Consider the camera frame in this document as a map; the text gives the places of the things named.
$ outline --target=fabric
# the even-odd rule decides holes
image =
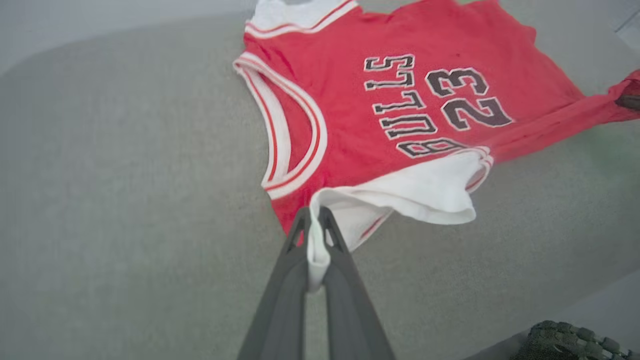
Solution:
[[[585,94],[640,66],[582,0],[501,5]],[[230,66],[251,16],[121,31],[0,76],[0,359],[237,357],[285,239]],[[468,224],[391,215],[353,258],[397,358],[461,359],[637,271],[638,138],[637,121],[598,126],[493,167]],[[308,360],[328,358],[324,303],[307,297]]]
[[[262,185],[285,231],[308,205],[336,212],[351,250],[393,210],[463,224],[495,162],[638,117],[615,100],[638,91],[640,71],[585,97],[535,38],[495,0],[423,0],[390,15],[349,0],[261,0],[234,65],[266,121]],[[326,263],[323,250],[310,261]]]

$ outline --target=jersey armhole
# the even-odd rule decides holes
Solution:
[[[236,71],[244,78],[264,117],[269,139],[269,161],[262,187],[271,199],[292,193],[317,170],[327,145],[324,117],[316,102],[302,88],[275,72],[258,56],[245,52],[234,61]],[[311,125],[311,141],[304,157],[291,171],[291,137],[284,109],[266,81],[291,97],[307,115]]]

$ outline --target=red stripe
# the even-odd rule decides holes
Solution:
[[[485,163],[487,163],[487,165],[489,165],[489,168],[491,168],[491,163],[489,163],[488,161],[486,161],[486,160],[484,160],[484,159],[482,159],[482,161],[484,161]],[[474,181],[471,185],[468,185],[468,186],[465,188],[465,190],[469,190],[469,189],[471,189],[471,188],[475,187],[476,185],[478,185],[478,183],[481,183],[482,181],[484,181],[484,179],[486,178],[486,172],[487,172],[487,171],[488,171],[488,170],[485,168],[485,169],[484,169],[484,174],[482,175],[482,177],[480,177],[480,179],[478,179],[478,180]]]
[[[257,28],[255,25],[253,25],[251,22],[247,23],[247,26],[249,26],[250,28],[253,28],[255,31],[258,31],[259,33],[270,33],[272,31],[276,31],[278,29],[282,29],[285,28],[287,26],[293,26],[295,28],[298,28],[300,30],[311,30],[311,29],[315,29],[317,28],[320,24],[322,24],[323,21],[325,21],[329,16],[333,15],[335,12],[337,12],[338,10],[340,10],[341,8],[345,7],[348,3],[350,3],[351,0],[347,0],[344,3],[342,3],[340,6],[338,6],[337,8],[333,9],[330,13],[326,14],[322,19],[320,19],[320,21],[318,21],[315,25],[313,25],[311,28],[302,28],[298,25],[295,24],[291,24],[290,22],[288,22],[287,24],[282,24],[282,25],[278,25],[275,28],[271,28],[268,30],[263,30],[263,29],[259,29]]]
[[[241,58],[243,61],[246,61],[246,62],[248,62],[248,63],[252,63],[254,66],[258,67],[258,68],[259,68],[263,73],[268,74],[268,73],[270,72],[270,71],[268,71],[267,69],[265,69],[261,64],[259,64],[259,63],[255,62],[255,61],[253,61],[253,60],[251,60],[251,59],[243,58],[242,56],[241,56],[240,58]],[[309,109],[309,112],[311,112],[311,114],[313,115],[314,123],[316,124],[316,130],[317,130],[317,131],[316,131],[316,138],[314,139],[314,149],[313,149],[313,151],[312,151],[312,153],[311,153],[311,156],[309,157],[309,159],[307,160],[307,162],[302,166],[302,168],[300,169],[300,171],[299,171],[297,174],[294,174],[294,175],[293,175],[289,180],[286,180],[286,181],[285,181],[285,182],[283,182],[283,183],[275,184],[275,185],[271,185],[271,186],[265,187],[265,190],[266,190],[266,191],[270,191],[270,190],[274,190],[274,189],[277,189],[277,188],[281,188],[281,187],[283,187],[283,186],[285,186],[285,185],[287,185],[287,184],[291,183],[292,181],[294,181],[294,180],[295,180],[298,176],[300,176],[300,174],[301,174],[302,172],[304,172],[304,171],[305,171],[305,169],[309,166],[309,164],[311,163],[311,161],[315,158],[318,148],[320,147],[320,122],[318,121],[317,116],[316,116],[316,114],[315,114],[315,113],[314,113],[314,111],[313,111],[313,108],[309,105],[309,103],[308,103],[308,102],[307,102],[307,101],[306,101],[306,100],[305,100],[305,99],[304,99],[304,98],[303,98],[303,97],[302,97],[298,92],[296,92],[295,90],[293,90],[293,89],[292,89],[291,87],[289,87],[287,84],[285,84],[285,83],[281,82],[281,81],[280,81],[279,79],[277,79],[276,77],[274,77],[274,78],[270,78],[270,79],[271,79],[273,82],[277,83],[277,85],[279,85],[279,86],[281,86],[281,87],[284,87],[284,88],[288,89],[290,92],[292,92],[292,93],[296,94],[296,95],[299,97],[299,99],[300,99],[300,100],[302,100],[302,101],[305,103],[305,105],[307,105],[307,108]]]
[[[381,220],[382,220],[382,218],[378,218],[376,221],[374,221],[373,224],[371,224],[371,226],[369,226],[369,228],[367,228],[364,231],[364,233],[362,233],[362,235],[360,235],[360,239],[362,239],[365,236],[367,236],[376,227],[376,225],[378,225],[380,223]]]
[[[269,129],[271,130],[271,139],[273,140],[273,147],[271,148],[271,153],[273,154],[273,162],[271,164],[271,173],[269,174],[269,177],[268,177],[268,181],[271,181],[273,179],[273,176],[276,173],[276,167],[278,165],[278,143],[276,141],[276,129],[273,126],[273,119],[271,118],[271,112],[269,112],[269,107],[267,106],[266,101],[264,101],[264,99],[262,98],[262,94],[260,94],[260,92],[258,91],[258,88],[253,83],[253,80],[249,76],[249,73],[247,73],[247,71],[244,69],[243,69],[243,72],[246,75],[246,78],[249,80],[249,83],[251,84],[253,91],[255,91],[255,93],[258,94],[258,98],[260,98],[260,102],[262,103],[262,108],[265,109],[265,111],[267,112],[267,118],[269,119]]]

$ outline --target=white wall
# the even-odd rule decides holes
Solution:
[[[640,12],[620,28],[618,35],[627,45],[640,54]]]
[[[175,19],[252,9],[256,0],[0,0],[0,74],[62,44]]]

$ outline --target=jersey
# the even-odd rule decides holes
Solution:
[[[260,0],[234,66],[264,116],[262,185],[285,231],[298,209],[320,205],[351,250],[392,211],[469,222],[469,193],[495,163],[639,117],[615,104],[639,92],[639,71],[585,97],[535,37],[497,0],[423,0],[391,14],[352,0]]]

